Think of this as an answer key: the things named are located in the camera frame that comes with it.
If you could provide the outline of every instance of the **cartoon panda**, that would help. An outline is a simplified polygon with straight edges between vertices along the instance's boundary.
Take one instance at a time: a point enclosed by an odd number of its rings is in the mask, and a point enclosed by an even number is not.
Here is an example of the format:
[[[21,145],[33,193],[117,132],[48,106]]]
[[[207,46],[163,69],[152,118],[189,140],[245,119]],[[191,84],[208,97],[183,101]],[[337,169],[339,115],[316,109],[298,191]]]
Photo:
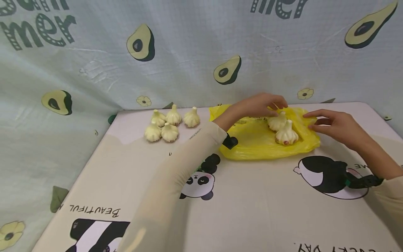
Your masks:
[[[213,187],[216,179],[213,173],[216,172],[220,161],[220,157],[217,154],[212,154],[206,158],[200,168],[187,180],[182,189],[180,199],[189,197],[210,200],[213,197]]]
[[[342,200],[354,200],[364,197],[369,189],[352,189],[346,186],[346,173],[356,178],[362,176],[353,169],[347,169],[347,163],[334,161],[326,156],[309,156],[299,161],[294,172],[301,174],[302,178],[317,191],[330,197]]]
[[[77,219],[70,230],[77,242],[66,252],[116,252],[129,223]]]

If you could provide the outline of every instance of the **fabric backdrop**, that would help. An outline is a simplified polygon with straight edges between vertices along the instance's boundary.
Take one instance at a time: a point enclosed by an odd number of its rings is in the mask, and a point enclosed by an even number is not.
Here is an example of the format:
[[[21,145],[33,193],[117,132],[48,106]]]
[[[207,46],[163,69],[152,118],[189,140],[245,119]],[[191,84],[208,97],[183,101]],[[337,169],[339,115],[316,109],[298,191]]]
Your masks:
[[[402,23],[392,0],[0,0],[0,250],[31,250],[119,110],[265,91],[402,135]]]

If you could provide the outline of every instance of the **garlic clove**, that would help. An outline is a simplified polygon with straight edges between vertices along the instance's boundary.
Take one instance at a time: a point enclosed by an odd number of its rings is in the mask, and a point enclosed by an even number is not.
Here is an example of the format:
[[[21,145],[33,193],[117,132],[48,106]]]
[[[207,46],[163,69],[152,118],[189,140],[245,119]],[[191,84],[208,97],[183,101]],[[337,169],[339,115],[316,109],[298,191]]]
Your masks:
[[[175,125],[171,125],[169,123],[165,123],[165,126],[162,128],[161,136],[166,142],[173,142],[178,138],[179,130]]]
[[[155,122],[151,122],[145,129],[144,137],[150,142],[158,141],[161,138],[161,128]]]
[[[165,115],[159,112],[158,109],[154,109],[151,122],[155,123],[158,127],[163,127],[165,123]]]
[[[177,111],[177,106],[172,105],[172,109],[166,114],[166,122],[171,125],[178,125],[182,122],[182,117]]]
[[[193,107],[189,112],[185,114],[183,117],[183,122],[186,124],[186,126],[192,128],[196,127],[200,123],[200,117],[197,114],[197,108]]]
[[[281,128],[279,131],[276,133],[276,142],[282,145],[290,145],[294,144],[296,141],[298,141],[299,136],[298,134],[293,130],[293,121],[287,120],[284,127]]]
[[[278,117],[269,117],[267,119],[267,124],[269,128],[273,131],[279,131],[285,126],[287,118],[285,117],[285,111],[281,111]]]

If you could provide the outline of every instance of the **plastic bag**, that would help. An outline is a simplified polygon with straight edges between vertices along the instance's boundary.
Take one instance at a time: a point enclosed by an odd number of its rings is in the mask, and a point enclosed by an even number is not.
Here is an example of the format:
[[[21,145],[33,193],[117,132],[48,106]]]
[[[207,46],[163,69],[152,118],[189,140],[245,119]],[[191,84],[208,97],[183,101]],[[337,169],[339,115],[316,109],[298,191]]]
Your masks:
[[[222,114],[230,105],[211,107],[210,121]],[[319,147],[320,138],[308,125],[314,124],[316,118],[303,118],[308,111],[302,108],[285,108],[287,119],[293,121],[293,130],[299,135],[299,140],[288,146],[276,143],[276,133],[269,129],[266,118],[244,117],[237,121],[229,130],[231,137],[238,139],[238,145],[229,150],[220,147],[221,153],[232,160],[261,160],[276,159],[307,153]]]

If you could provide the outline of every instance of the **long sleeve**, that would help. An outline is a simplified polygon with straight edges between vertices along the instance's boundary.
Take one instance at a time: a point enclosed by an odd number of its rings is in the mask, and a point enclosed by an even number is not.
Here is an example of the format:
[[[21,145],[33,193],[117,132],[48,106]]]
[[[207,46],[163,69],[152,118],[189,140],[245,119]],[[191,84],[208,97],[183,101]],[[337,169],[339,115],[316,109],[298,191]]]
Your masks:
[[[403,177],[385,180],[373,190],[376,198],[403,230]]]
[[[218,150],[226,136],[217,124],[208,122],[158,167],[118,252],[164,251],[183,186],[203,160]]]

